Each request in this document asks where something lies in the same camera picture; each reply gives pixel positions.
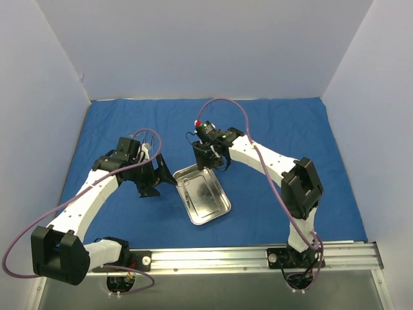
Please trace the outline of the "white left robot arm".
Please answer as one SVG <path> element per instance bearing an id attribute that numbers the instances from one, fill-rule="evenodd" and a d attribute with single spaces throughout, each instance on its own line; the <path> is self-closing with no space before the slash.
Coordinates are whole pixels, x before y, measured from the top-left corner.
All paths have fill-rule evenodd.
<path id="1" fill-rule="evenodd" d="M 124 181 L 135 183 L 140 197 L 157 197 L 160 183 L 176 185 L 163 157 L 155 157 L 157 167 L 149 159 L 139 162 L 124 154 L 101 156 L 92 166 L 88 177 L 62 213 L 47 227 L 38 226 L 31 234 L 32 265 L 38 276 L 71 285 L 80 284 L 92 269 L 104 265 L 116 271 L 129 266 L 129 243 L 104 237 L 85 245 L 86 231 L 108 197 Z"/>

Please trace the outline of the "stainless steel instrument tray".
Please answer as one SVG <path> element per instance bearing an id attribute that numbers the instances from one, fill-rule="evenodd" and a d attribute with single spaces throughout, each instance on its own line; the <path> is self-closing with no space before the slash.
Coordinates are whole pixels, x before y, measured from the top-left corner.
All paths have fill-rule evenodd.
<path id="1" fill-rule="evenodd" d="M 173 177 L 177 182 L 184 181 L 192 202 L 191 209 L 186 206 L 183 191 L 177 185 L 176 189 L 194 225 L 204 225 L 230 212 L 230 200 L 212 169 L 198 170 L 194 164 L 176 171 Z"/>

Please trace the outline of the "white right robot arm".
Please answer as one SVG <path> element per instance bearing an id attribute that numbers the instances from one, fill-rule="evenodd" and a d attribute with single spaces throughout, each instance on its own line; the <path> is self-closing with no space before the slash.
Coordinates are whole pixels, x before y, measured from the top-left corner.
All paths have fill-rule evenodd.
<path id="1" fill-rule="evenodd" d="M 194 134 L 199 138 L 192 143 L 199 170 L 229 168 L 236 161 L 266 176 L 290 222 L 288 262 L 296 267 L 307 262 L 309 249 L 321 248 L 314 220 L 323 186 L 314 162 L 283 156 L 234 127 L 223 131 L 208 121 L 197 122 Z"/>

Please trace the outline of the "blue surgical drape cloth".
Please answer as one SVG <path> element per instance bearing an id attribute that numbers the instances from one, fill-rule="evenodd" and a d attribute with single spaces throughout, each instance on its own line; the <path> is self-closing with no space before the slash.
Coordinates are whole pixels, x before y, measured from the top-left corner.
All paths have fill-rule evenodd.
<path id="1" fill-rule="evenodd" d="M 170 171 L 195 162 L 190 146 L 197 117 L 219 129 L 249 130 L 254 141 L 291 158 L 311 159 L 324 193 L 316 213 L 323 241 L 367 239 L 343 160 L 318 98 L 210 102 L 208 99 L 95 101 L 86 114 L 61 199 L 80 189 L 98 157 L 114 149 L 127 132 L 150 128 Z M 112 236 L 134 249 L 228 247 L 285 243 L 288 218 L 264 175 L 233 162 L 217 178 L 232 208 L 204 225 L 194 225 L 177 189 L 162 183 L 159 197 L 141 198 L 123 183 L 90 224 L 85 242 Z"/>

